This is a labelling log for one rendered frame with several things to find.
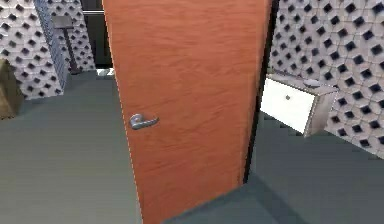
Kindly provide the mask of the brown wooden furniture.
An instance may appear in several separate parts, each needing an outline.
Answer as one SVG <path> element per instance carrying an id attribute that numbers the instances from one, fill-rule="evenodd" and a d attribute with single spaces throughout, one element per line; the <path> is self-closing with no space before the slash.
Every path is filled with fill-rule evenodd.
<path id="1" fill-rule="evenodd" d="M 0 120 L 17 116 L 23 101 L 14 69 L 6 59 L 0 59 Z"/>

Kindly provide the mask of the orange wooden room door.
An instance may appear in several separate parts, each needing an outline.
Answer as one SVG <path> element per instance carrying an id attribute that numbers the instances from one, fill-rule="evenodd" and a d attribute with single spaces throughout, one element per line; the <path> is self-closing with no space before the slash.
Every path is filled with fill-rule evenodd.
<path id="1" fill-rule="evenodd" d="M 242 186 L 271 3 L 102 0 L 142 224 Z"/>

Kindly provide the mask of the white cabinet with grey top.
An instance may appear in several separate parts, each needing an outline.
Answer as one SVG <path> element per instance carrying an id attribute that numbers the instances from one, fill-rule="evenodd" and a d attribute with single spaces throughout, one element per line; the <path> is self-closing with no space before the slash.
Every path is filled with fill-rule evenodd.
<path id="1" fill-rule="evenodd" d="M 304 80 L 298 76 L 267 74 L 260 110 L 309 137 L 325 129 L 338 89 L 320 81 L 320 87 L 308 88 Z"/>

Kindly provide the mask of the black floor lamp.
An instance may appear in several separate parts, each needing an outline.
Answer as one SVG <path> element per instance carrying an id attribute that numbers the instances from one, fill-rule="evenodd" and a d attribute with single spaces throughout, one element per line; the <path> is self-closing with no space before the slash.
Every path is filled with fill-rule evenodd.
<path id="1" fill-rule="evenodd" d="M 52 21 L 55 29 L 60 29 L 63 31 L 64 39 L 65 39 L 69 57 L 70 57 L 70 61 L 69 61 L 70 68 L 71 68 L 70 74 L 77 75 L 81 72 L 81 70 L 77 67 L 73 49 L 71 46 L 71 41 L 69 38 L 69 30 L 73 29 L 72 18 L 70 16 L 53 16 Z"/>

